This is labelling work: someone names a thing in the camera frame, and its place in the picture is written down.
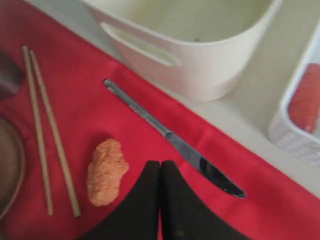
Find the butter knife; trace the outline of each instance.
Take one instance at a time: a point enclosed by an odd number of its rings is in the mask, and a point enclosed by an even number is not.
[[[204,156],[202,156],[197,150],[186,143],[176,133],[168,129],[162,123],[160,123],[155,117],[142,108],[137,102],[135,102],[130,96],[128,96],[122,89],[120,89],[110,79],[104,81],[104,84],[108,90],[114,93],[124,103],[127,104],[134,112],[140,117],[146,120],[152,125],[158,132],[166,138],[179,153],[186,159],[199,173],[207,178],[212,184],[224,192],[233,195],[238,198],[245,198],[246,194],[237,185],[235,185],[224,173],[218,168],[212,165]]]

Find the chopsticks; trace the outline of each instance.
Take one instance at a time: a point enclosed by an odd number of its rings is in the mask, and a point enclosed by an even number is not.
[[[40,94],[41,94],[45,111],[50,123],[58,157],[60,159],[60,164],[61,164],[64,180],[66,183],[66,187],[68,190],[68,195],[70,198],[73,215],[75,217],[79,217],[81,215],[81,211],[80,211],[80,206],[79,206],[77,195],[76,195],[76,190],[73,184],[73,179],[68,166],[66,153],[62,144],[62,140],[59,134],[59,129],[55,120],[53,109],[50,104],[50,100],[47,94],[46,86],[45,86],[43,76],[37,61],[36,54],[33,50],[29,51],[29,48],[26,45],[22,47],[22,51],[24,55],[25,68],[27,72],[27,80],[28,80],[31,104],[32,104],[33,115],[34,115],[35,130],[36,130],[36,137],[38,142],[39,156],[41,161],[42,178],[44,183],[48,214],[53,215],[53,203],[52,203],[52,196],[51,196],[51,190],[50,190],[48,162],[46,157],[45,143],[44,143],[32,65],[34,67],[34,72],[36,75],[37,83],[39,85]]]

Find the table surface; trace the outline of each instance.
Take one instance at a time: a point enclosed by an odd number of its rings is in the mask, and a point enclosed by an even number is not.
[[[124,61],[83,6],[74,0],[27,0],[106,53]],[[162,88],[270,164],[320,197],[319,171],[269,142],[267,130],[279,100],[319,22],[320,1],[284,0],[242,75],[226,97],[194,102]]]

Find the red cloth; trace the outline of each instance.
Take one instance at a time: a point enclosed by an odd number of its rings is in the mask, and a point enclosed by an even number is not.
[[[121,63],[94,48],[25,2],[0,1],[0,48],[22,68],[21,45],[37,54],[73,175],[82,216],[73,217],[59,159],[42,104],[54,216],[46,211],[29,90],[0,102],[0,113],[20,130],[26,151],[21,191],[2,221],[8,240],[71,240],[105,218],[130,191],[147,160],[175,160],[213,212],[245,235],[260,240],[320,239],[320,201],[263,159],[190,112]],[[113,79],[151,114],[196,147],[247,193],[230,196],[209,183],[102,81]],[[106,137],[122,143],[130,170],[116,201],[101,208],[87,198],[87,167]]]

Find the salmon piece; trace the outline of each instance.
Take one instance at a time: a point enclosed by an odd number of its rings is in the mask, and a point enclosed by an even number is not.
[[[320,65],[310,63],[292,97],[288,114],[300,129],[313,133],[317,129],[320,108]]]
[[[111,204],[119,195],[122,177],[128,170],[120,142],[109,138],[99,144],[88,167],[86,185],[90,202],[96,207]]]

